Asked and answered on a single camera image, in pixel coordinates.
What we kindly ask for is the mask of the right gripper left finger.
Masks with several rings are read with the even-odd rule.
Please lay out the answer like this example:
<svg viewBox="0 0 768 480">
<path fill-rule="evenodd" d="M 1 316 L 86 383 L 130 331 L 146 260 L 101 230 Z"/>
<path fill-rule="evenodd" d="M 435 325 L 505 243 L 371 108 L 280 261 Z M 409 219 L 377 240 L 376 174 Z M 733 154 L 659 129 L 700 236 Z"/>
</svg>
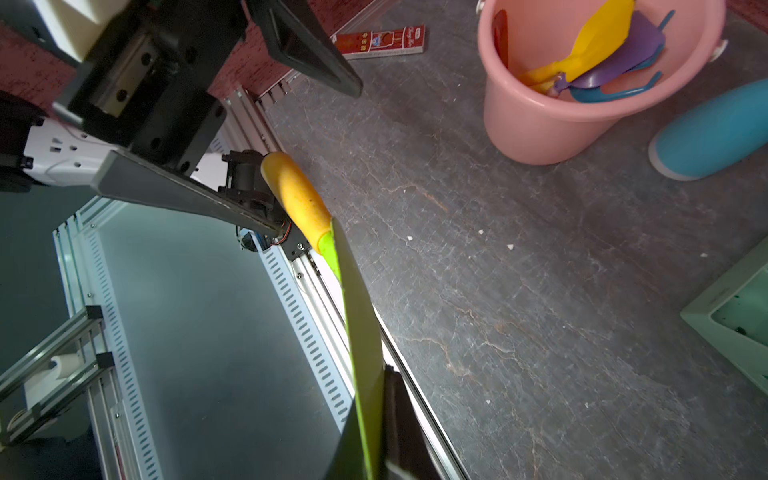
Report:
<svg viewBox="0 0 768 480">
<path fill-rule="evenodd" d="M 348 419 L 324 480 L 365 480 L 362 439 L 357 419 Z"/>
</svg>

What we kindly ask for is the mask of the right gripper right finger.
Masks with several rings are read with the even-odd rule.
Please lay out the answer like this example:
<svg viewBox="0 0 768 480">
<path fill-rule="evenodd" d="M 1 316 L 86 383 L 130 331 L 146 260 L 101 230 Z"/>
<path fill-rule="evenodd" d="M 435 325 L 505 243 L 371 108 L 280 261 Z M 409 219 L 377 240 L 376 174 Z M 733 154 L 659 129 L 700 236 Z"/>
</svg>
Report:
<svg viewBox="0 0 768 480">
<path fill-rule="evenodd" d="M 430 455 L 402 375 L 384 371 L 384 479 L 441 478 Z"/>
</svg>

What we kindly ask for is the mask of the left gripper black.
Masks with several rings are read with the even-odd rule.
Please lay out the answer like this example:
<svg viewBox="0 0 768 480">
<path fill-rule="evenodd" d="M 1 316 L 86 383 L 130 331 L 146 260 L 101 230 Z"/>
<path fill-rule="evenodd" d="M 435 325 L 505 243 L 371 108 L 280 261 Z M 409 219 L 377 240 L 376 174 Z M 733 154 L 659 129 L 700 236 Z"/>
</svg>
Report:
<svg viewBox="0 0 768 480">
<path fill-rule="evenodd" d="M 342 94 L 361 96 L 362 79 L 307 2 L 245 4 L 271 58 Z M 62 120 L 134 154 L 107 155 L 95 174 L 98 195 L 265 235 L 281 232 L 266 215 L 185 176 L 226 117 L 209 88 L 246 27 L 238 1 L 132 1 L 108 24 L 53 104 Z"/>
</svg>

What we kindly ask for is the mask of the green trowel yellow handle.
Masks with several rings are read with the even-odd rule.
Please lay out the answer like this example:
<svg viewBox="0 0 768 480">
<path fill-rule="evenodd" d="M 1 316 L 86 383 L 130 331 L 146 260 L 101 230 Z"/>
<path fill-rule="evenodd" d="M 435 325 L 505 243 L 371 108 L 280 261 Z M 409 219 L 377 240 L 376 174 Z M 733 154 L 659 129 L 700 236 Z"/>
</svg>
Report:
<svg viewBox="0 0 768 480">
<path fill-rule="evenodd" d="M 357 438 L 367 479 L 383 466 L 385 365 L 379 321 L 346 235 L 312 183 L 285 153 L 268 154 L 261 174 L 294 225 L 328 264 L 341 287 L 355 388 Z"/>
</svg>

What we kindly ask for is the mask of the yellow plastic scoop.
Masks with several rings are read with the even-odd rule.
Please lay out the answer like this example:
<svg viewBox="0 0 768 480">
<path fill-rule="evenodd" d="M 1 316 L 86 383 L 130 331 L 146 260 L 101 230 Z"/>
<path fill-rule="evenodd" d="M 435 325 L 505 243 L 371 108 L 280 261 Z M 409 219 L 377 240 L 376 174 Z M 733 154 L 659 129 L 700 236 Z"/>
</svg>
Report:
<svg viewBox="0 0 768 480">
<path fill-rule="evenodd" d="M 518 79 L 533 87 L 550 80 L 572 82 L 591 70 L 616 50 L 629 36 L 635 2 L 606 1 L 583 25 L 570 54 L 559 61 L 523 73 Z"/>
</svg>

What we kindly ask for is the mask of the purple shovel pink handle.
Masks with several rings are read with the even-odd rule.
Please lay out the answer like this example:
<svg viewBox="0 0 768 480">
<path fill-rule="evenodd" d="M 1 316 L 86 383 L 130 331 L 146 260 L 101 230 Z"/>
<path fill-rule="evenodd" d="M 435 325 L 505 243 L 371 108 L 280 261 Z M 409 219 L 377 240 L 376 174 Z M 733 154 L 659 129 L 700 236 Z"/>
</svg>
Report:
<svg viewBox="0 0 768 480">
<path fill-rule="evenodd" d="M 675 13 L 675 10 L 670 10 L 656 25 L 642 12 L 635 11 L 627 39 L 612 55 L 572 82 L 566 81 L 565 76 L 559 74 L 551 86 L 545 86 L 545 93 L 557 98 L 563 91 L 569 90 L 577 102 L 602 103 L 631 97 L 652 88 L 662 76 L 660 71 L 643 87 L 610 94 L 601 90 L 602 86 L 623 74 L 644 70 L 656 63 L 665 47 L 666 37 L 663 30 Z"/>
</svg>

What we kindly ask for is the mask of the teal pink spray bottle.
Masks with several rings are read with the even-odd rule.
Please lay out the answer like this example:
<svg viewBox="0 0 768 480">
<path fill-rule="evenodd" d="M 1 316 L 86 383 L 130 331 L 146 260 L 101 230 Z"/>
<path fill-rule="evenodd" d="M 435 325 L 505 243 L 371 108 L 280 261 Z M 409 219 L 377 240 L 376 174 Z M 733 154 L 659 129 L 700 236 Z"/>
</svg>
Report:
<svg viewBox="0 0 768 480">
<path fill-rule="evenodd" d="M 695 181 L 718 173 L 767 144 L 767 81 L 740 86 L 698 105 L 661 129 L 648 145 L 663 176 Z"/>
</svg>

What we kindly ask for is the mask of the red shovel wooden handle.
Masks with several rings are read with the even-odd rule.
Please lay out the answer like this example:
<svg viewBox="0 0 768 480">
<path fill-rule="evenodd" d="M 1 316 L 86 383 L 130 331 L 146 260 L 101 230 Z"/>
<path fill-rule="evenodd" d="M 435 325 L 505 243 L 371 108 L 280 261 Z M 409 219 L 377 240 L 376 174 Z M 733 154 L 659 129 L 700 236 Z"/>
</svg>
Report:
<svg viewBox="0 0 768 480">
<path fill-rule="evenodd" d="M 504 9 L 497 11 L 493 17 L 492 36 L 499 59 L 505 68 L 509 68 L 508 18 Z"/>
</svg>

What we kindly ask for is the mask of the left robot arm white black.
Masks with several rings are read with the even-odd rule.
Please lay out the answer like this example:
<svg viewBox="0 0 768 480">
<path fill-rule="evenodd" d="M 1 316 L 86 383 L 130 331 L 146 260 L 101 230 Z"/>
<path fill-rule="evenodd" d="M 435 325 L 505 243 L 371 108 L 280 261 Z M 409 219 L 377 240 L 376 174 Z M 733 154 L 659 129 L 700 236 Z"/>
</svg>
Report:
<svg viewBox="0 0 768 480">
<path fill-rule="evenodd" d="M 1 23 L 76 69 L 51 112 L 2 94 L 8 192 L 88 186 L 278 237 L 298 216 L 257 153 L 226 154 L 221 187 L 193 177 L 226 119 L 210 85 L 255 23 L 278 62 L 352 97 L 363 87 L 304 1 L 5 1 Z"/>
</svg>

